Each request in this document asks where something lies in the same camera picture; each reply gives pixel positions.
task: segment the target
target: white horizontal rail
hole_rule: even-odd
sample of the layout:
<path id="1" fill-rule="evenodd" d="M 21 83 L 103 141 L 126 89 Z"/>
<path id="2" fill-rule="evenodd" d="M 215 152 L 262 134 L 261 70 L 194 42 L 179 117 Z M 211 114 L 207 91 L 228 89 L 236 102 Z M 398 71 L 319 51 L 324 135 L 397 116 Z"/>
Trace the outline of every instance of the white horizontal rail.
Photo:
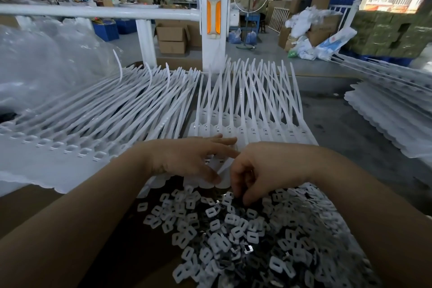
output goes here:
<path id="1" fill-rule="evenodd" d="M 134 18 L 142 20 L 200 21 L 198 9 L 153 9 L 128 7 L 76 7 L 57 5 L 2 4 L 0 14 L 23 16 L 66 16 L 81 18 Z"/>

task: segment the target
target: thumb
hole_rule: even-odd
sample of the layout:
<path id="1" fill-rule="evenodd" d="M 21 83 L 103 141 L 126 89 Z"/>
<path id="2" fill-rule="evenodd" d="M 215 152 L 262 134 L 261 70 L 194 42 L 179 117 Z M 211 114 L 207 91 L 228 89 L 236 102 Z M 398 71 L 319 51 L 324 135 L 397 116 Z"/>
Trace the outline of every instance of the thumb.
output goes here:
<path id="1" fill-rule="evenodd" d="M 210 166 L 200 163 L 198 167 L 199 175 L 207 182 L 218 184 L 222 181 L 221 177 Z"/>
<path id="2" fill-rule="evenodd" d="M 255 183 L 249 187 L 243 195 L 243 204 L 245 204 L 245 206 L 249 206 L 264 196 L 266 193 L 267 191 L 265 190 L 263 184 L 260 181 L 255 181 Z"/>

